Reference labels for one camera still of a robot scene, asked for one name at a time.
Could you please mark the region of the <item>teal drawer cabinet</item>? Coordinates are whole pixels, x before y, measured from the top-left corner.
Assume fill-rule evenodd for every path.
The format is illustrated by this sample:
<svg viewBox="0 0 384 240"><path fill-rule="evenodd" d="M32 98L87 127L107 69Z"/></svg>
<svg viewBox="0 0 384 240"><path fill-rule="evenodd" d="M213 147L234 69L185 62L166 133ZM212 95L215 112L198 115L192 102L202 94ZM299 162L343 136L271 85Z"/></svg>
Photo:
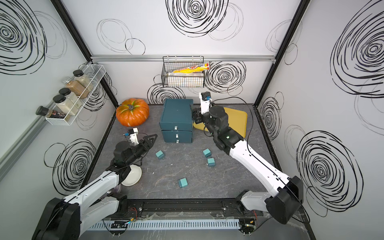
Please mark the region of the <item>teal drawer cabinet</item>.
<svg viewBox="0 0 384 240"><path fill-rule="evenodd" d="M166 143L193 142L192 99L166 99L160 128Z"/></svg>

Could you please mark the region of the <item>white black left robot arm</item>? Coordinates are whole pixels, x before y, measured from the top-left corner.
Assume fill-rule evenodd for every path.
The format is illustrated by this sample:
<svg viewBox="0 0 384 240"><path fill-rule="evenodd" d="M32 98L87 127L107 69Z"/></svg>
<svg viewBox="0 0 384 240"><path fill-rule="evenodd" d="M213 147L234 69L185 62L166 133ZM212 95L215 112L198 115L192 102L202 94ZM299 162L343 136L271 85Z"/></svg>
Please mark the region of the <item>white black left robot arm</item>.
<svg viewBox="0 0 384 240"><path fill-rule="evenodd" d="M144 136L135 146L119 142L108 168L94 181L63 199L50 200L38 222L34 240L77 240L105 217L126 210L127 197L109 193L126 180L136 160L154 146L157 135Z"/></svg>

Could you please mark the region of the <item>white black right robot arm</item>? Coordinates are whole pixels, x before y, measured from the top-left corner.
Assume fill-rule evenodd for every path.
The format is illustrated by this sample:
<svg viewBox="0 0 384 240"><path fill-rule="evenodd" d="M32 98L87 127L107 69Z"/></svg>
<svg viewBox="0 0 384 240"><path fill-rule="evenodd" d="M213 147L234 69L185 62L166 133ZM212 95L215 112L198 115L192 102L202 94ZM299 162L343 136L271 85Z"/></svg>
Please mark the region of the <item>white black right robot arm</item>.
<svg viewBox="0 0 384 240"><path fill-rule="evenodd" d="M247 168L265 187L265 192L245 191L240 203L248 211L269 213L277 222L287 224L303 203L304 184L297 177L281 172L256 151L228 123L229 116L221 106L192 110L193 120L208 129L215 145Z"/></svg>

